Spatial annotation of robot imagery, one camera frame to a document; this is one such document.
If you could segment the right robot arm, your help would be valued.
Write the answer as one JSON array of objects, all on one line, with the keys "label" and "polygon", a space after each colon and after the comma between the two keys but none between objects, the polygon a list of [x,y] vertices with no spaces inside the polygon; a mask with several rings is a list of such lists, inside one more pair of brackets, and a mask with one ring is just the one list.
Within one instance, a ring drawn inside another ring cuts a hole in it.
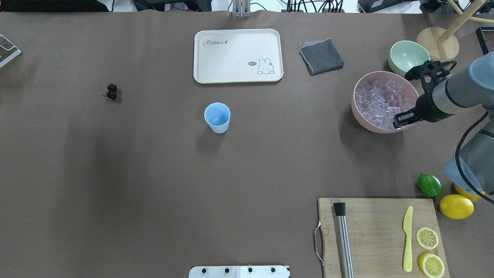
[{"label": "right robot arm", "polygon": [[439,122],[481,105],[485,113],[464,132],[443,173],[469,194],[493,203],[493,53],[452,75],[455,65],[455,61],[426,61],[410,69],[405,78],[420,80],[424,93],[413,108],[394,116],[393,126]]}]

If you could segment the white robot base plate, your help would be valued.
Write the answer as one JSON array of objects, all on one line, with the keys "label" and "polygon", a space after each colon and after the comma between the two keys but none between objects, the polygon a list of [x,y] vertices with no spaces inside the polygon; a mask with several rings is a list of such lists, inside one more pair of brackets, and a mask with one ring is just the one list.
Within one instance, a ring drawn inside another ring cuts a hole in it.
[{"label": "white robot base plate", "polygon": [[290,278],[289,266],[196,266],[189,271],[189,278]]}]

